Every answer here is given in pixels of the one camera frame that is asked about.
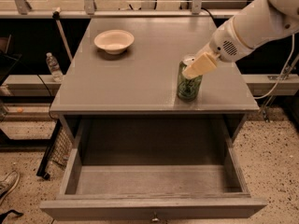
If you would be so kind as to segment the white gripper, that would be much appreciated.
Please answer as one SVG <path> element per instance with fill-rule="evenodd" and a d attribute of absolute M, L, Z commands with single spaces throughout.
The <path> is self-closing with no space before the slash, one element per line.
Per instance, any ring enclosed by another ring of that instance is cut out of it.
<path fill-rule="evenodd" d="M 238 37 L 231 18 L 222 24 L 213 34 L 209 42 L 197 53 L 198 56 L 182 72 L 187 79 L 194 79 L 217 68 L 217 59 L 223 62 L 236 62 L 252 53 Z"/>

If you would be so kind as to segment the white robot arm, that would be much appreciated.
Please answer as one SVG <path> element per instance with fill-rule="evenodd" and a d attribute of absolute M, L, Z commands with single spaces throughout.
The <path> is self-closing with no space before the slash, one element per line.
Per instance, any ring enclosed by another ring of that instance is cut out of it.
<path fill-rule="evenodd" d="M 222 24 L 183 70 L 193 79 L 213 71 L 218 61 L 236 62 L 258 47 L 299 31 L 299 0 L 254 0 Z"/>

